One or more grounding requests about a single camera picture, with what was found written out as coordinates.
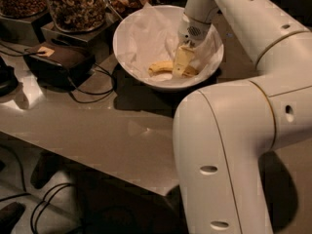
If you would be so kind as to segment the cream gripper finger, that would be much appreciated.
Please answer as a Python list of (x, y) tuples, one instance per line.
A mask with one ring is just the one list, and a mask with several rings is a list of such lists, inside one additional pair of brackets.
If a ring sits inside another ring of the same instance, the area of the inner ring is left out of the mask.
[(187, 45), (181, 45), (177, 48), (173, 64), (173, 76), (175, 78), (192, 77), (195, 75), (195, 69), (190, 65), (194, 59), (194, 50)]

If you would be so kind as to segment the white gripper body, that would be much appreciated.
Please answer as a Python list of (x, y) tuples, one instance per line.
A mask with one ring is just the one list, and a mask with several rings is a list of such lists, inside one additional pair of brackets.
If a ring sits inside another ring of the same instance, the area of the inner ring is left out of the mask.
[(190, 47), (198, 47), (206, 39), (210, 27), (209, 23), (196, 21), (183, 14), (177, 31), (178, 42)]

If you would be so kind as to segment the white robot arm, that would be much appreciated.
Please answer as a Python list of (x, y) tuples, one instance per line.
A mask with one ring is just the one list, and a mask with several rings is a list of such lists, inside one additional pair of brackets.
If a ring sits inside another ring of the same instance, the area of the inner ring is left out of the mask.
[(270, 0), (187, 0), (183, 24), (221, 11), (258, 76), (201, 88), (178, 106), (175, 163), (190, 234), (273, 234), (258, 168), (312, 135), (312, 32)]

